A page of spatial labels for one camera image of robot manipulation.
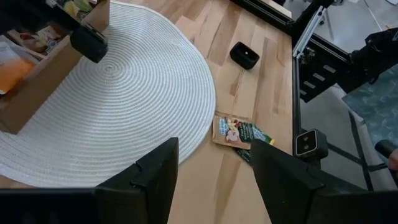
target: woven placemat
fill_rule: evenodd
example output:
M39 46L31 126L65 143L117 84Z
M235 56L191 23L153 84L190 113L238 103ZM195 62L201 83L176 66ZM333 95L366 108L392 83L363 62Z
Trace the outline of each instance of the woven placemat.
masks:
M157 12L112 2L110 13L105 58L82 58L18 135L0 133L1 175L95 186L170 137L180 162L202 142L216 102L205 59Z

